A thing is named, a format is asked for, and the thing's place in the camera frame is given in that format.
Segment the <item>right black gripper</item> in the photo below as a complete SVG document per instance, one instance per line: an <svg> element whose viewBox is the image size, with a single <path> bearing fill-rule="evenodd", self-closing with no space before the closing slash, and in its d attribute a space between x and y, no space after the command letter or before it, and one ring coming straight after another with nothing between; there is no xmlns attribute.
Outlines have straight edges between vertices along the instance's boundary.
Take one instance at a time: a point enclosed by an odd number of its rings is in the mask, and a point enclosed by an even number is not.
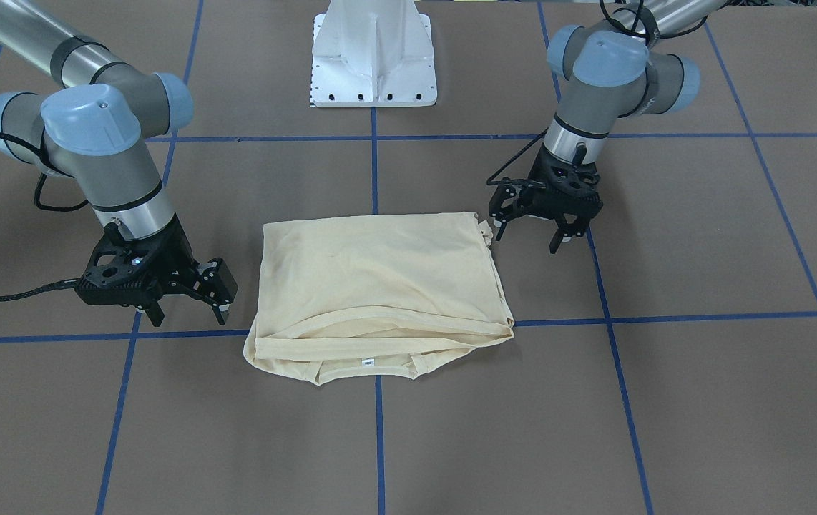
<svg viewBox="0 0 817 515"><path fill-rule="evenodd" d="M114 221L104 226L104 236L117 244L142 241L153 244L152 266L164 295L193 292L192 297L211 306L219 325L228 323L230 307L238 295L238 282L223 258L217 257L200 265L194 260L192 247L177 215L149 237L129 240ZM144 304L141 312L154 327L160 327L165 320L159 301Z"/></svg>

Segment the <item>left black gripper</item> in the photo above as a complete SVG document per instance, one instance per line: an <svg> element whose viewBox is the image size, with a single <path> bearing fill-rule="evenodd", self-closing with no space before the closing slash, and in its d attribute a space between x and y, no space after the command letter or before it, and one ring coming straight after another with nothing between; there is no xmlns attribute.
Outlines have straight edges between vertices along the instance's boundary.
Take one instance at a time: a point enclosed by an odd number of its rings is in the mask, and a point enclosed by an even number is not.
<svg viewBox="0 0 817 515"><path fill-rule="evenodd" d="M510 222L527 215L556 219L549 254L556 254L562 243L584 237L589 219L604 206L596 190L600 176L594 163L585 162L586 153L585 147L576 147L565 161L540 147L527 176L533 182L498 182L487 208L496 228L494 241L501 240Z"/></svg>

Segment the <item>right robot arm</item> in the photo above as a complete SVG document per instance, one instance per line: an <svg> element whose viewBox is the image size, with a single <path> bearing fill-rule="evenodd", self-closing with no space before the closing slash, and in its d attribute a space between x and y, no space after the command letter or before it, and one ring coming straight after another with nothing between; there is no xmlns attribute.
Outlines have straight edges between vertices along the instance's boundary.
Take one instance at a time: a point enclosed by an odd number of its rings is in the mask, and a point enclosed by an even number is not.
<svg viewBox="0 0 817 515"><path fill-rule="evenodd" d="M170 73L146 74L29 1L0 1L0 45L59 85L0 94L0 153L43 177L72 178L102 226L84 273L11 295L73 290L88 305L121 305L160 326L160 300L185 295L228 321L238 284L222 258L196 261L146 139L188 126L194 102Z"/></svg>

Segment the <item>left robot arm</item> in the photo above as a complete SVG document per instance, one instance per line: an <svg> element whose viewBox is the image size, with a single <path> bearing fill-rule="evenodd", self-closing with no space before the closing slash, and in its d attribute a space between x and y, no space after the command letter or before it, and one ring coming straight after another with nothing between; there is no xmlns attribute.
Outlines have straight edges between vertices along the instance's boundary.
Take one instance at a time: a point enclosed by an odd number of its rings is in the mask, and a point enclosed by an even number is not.
<svg viewBox="0 0 817 515"><path fill-rule="evenodd" d="M615 122L644 114L676 112L700 90L700 70L690 59L655 51L658 42L699 29L723 1L635 1L615 9L601 5L592 26L563 26L550 39L547 62L566 82L552 123L532 144L532 169L524 179L497 170L488 215L500 239L524 216L555 222L549 244L583 237L601 212L597 186L600 157Z"/></svg>

